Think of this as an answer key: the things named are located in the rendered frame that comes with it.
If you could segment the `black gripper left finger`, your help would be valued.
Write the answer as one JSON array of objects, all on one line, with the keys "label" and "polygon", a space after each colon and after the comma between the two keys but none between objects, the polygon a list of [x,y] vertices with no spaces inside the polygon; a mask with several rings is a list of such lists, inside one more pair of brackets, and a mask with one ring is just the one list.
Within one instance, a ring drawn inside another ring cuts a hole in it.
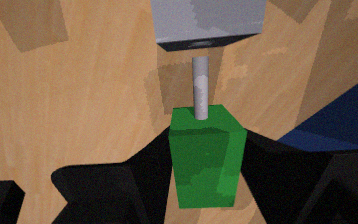
[{"label": "black gripper left finger", "polygon": [[164,224],[172,173],[170,125],[147,146],[121,163],[66,165],[51,174],[63,198],[127,197],[141,224]]}]

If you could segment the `blue open bin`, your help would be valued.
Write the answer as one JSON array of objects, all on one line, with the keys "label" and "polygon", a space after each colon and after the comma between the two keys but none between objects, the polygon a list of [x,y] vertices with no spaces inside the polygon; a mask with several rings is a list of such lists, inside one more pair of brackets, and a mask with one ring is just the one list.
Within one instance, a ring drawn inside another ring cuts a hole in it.
[{"label": "blue open bin", "polygon": [[358,84],[277,142],[306,151],[358,149]]}]

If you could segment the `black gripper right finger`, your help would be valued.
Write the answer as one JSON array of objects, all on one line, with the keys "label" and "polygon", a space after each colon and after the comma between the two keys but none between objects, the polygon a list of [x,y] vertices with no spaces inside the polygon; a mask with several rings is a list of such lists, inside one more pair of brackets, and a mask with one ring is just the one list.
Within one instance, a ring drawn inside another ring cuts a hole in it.
[{"label": "black gripper right finger", "polygon": [[267,224],[303,224],[332,179],[358,175],[358,149],[300,150],[246,130],[241,173]]}]

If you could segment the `green block with grey pin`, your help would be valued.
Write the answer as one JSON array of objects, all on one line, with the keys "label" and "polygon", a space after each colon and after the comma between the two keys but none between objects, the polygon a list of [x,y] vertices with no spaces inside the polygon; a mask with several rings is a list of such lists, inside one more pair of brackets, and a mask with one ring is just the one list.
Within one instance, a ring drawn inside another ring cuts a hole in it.
[{"label": "green block with grey pin", "polygon": [[233,207],[247,130],[208,105],[209,56],[192,57],[194,106],[173,108],[169,144],[179,209]]}]

